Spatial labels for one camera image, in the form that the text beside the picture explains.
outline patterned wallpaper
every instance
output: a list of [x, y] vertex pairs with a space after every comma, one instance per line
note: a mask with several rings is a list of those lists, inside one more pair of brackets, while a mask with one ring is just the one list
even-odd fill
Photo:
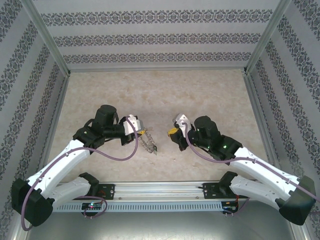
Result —
[[[265, 121], [284, 171], [307, 175], [320, 195], [320, 7], [294, 0], [251, 73]], [[320, 204], [307, 219], [320, 239]]]
[[278, 3], [34, 1], [68, 67], [82, 71], [245, 67]]
[[11, 185], [39, 168], [65, 81], [19, 0], [0, 3], [0, 239], [13, 216]]

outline beige marble floor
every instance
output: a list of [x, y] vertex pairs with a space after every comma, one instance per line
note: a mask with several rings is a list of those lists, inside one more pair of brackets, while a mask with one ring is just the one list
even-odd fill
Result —
[[[64, 182], [83, 172], [100, 181], [117, 182], [219, 180], [226, 171], [241, 174], [226, 164], [202, 160], [189, 148], [180, 152], [167, 135], [177, 113], [186, 114], [192, 122], [197, 117], [209, 116], [222, 134], [267, 159], [240, 70], [192, 70], [72, 73], [50, 160], [103, 104], [116, 107], [120, 118], [137, 115], [156, 142], [158, 155], [141, 146], [125, 162], [94, 153], [78, 164]], [[134, 146], [134, 143], [121, 146], [120, 140], [114, 140], [100, 150], [123, 158]]]

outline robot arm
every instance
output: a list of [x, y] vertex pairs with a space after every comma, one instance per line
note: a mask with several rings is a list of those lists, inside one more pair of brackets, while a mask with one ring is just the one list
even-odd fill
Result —
[[315, 195], [315, 184], [312, 179], [307, 176], [299, 179], [297, 176], [286, 173], [260, 159], [240, 142], [221, 135], [216, 123], [208, 116], [198, 117], [193, 126], [184, 114], [178, 114], [173, 119], [173, 123], [175, 128], [171, 129], [168, 135], [173, 142], [179, 145], [181, 151], [188, 147], [186, 140], [188, 137], [193, 146], [202, 149], [215, 160], [254, 159], [289, 179], [285, 181], [255, 161], [241, 159], [227, 163], [227, 165], [251, 175], [257, 181], [248, 180], [233, 172], [227, 172], [221, 181], [223, 180], [223, 185], [227, 186], [228, 190], [234, 194], [247, 196], [268, 204], [277, 209], [290, 222], [297, 225], [304, 224], [315, 200], [289, 182], [295, 183]]
[[[137, 132], [144, 128], [143, 122], [138, 117], [129, 115], [128, 120], [133, 124]], [[76, 132], [73, 140], [69, 142], [53, 161], [36, 174], [30, 176], [26, 181], [18, 178], [13, 182], [11, 191], [12, 208], [21, 214], [23, 201], [31, 186], [57, 158], [70, 150], [81, 147], [97, 149], [112, 139], [121, 139], [121, 145], [132, 142], [135, 137], [134, 130], [126, 120], [126, 117], [122, 118], [119, 123], [118, 121], [117, 110], [113, 106], [102, 105], [97, 110], [95, 118], [90, 119], [84, 127]], [[99, 181], [88, 173], [83, 173], [73, 181], [57, 187], [71, 169], [89, 157], [90, 154], [92, 152], [87, 149], [77, 150], [64, 156], [53, 165], [37, 184], [36, 189], [32, 191], [27, 201], [25, 219], [36, 227], [47, 220], [54, 207], [59, 207], [88, 193], [91, 196], [95, 196]]]

